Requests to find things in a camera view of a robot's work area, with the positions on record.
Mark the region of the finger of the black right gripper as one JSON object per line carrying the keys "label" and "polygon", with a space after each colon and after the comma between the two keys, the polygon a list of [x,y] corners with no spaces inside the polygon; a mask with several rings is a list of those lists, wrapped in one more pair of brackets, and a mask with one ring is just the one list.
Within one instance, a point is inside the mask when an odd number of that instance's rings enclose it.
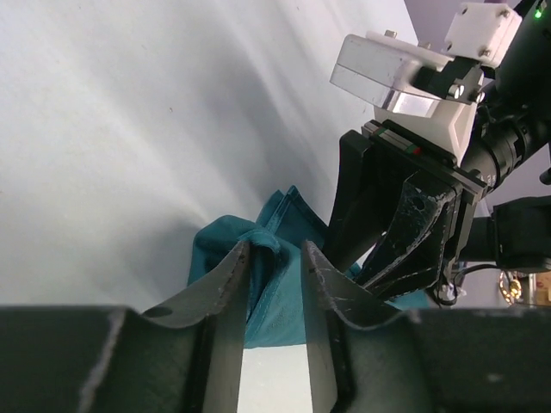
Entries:
{"label": "finger of the black right gripper", "polygon": [[381,300],[433,286],[442,270],[455,201],[455,190],[434,176],[419,171],[408,177],[390,226],[356,283]]}
{"label": "finger of the black right gripper", "polygon": [[340,271],[370,248],[375,250],[368,263],[383,268],[406,252],[403,241],[392,245],[397,231],[391,224],[409,178],[409,157],[383,138],[388,132],[351,130],[339,141],[337,192],[324,254]]}

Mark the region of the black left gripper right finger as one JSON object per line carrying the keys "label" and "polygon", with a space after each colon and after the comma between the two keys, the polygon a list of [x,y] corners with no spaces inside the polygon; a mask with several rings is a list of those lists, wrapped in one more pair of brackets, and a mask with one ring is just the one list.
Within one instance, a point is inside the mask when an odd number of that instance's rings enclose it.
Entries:
{"label": "black left gripper right finger", "polygon": [[316,412],[547,412],[550,311],[399,311],[312,242],[301,285]]}

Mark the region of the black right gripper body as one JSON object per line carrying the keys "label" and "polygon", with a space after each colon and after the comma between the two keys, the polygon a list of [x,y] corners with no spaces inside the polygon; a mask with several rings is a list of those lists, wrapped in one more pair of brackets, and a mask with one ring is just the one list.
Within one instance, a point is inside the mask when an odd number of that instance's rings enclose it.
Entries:
{"label": "black right gripper body", "polygon": [[550,269],[550,200],[529,197],[494,208],[488,218],[474,214],[477,204],[550,141],[550,4],[523,1],[523,21],[486,99],[478,108],[467,152],[453,165],[415,133],[387,120],[369,123],[366,132],[387,128],[383,138],[409,157],[409,177],[422,171],[456,193],[443,266],[435,292],[455,285],[453,265],[494,262],[523,273]]}

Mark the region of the teal cloth napkin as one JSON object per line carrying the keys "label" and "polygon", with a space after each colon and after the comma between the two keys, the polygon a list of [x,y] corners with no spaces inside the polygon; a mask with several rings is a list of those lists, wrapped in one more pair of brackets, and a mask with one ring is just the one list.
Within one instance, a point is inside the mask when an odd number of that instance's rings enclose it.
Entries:
{"label": "teal cloth napkin", "polygon": [[301,291],[301,245],[322,245],[326,223],[292,186],[275,191],[255,220],[225,215],[199,230],[192,244],[188,282],[214,269],[239,242],[250,245],[251,287],[245,347],[273,348],[306,341]]}

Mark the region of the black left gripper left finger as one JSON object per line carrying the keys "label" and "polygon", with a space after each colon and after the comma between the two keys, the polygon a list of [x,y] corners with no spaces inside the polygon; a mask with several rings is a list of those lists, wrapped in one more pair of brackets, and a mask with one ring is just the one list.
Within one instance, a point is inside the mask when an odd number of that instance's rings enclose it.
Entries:
{"label": "black left gripper left finger", "polygon": [[160,305],[5,306],[4,412],[234,412],[250,246]]}

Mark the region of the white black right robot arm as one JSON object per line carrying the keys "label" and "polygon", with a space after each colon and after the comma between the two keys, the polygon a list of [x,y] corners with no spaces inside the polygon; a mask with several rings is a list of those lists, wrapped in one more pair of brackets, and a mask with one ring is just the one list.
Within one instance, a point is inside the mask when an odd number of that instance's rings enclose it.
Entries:
{"label": "white black right robot arm", "polygon": [[339,142],[335,203],[323,246],[375,297],[439,298],[457,262],[509,272],[550,268],[550,199],[476,207],[550,143],[550,4],[463,3],[435,52],[393,32],[348,35],[335,86],[374,118]]}

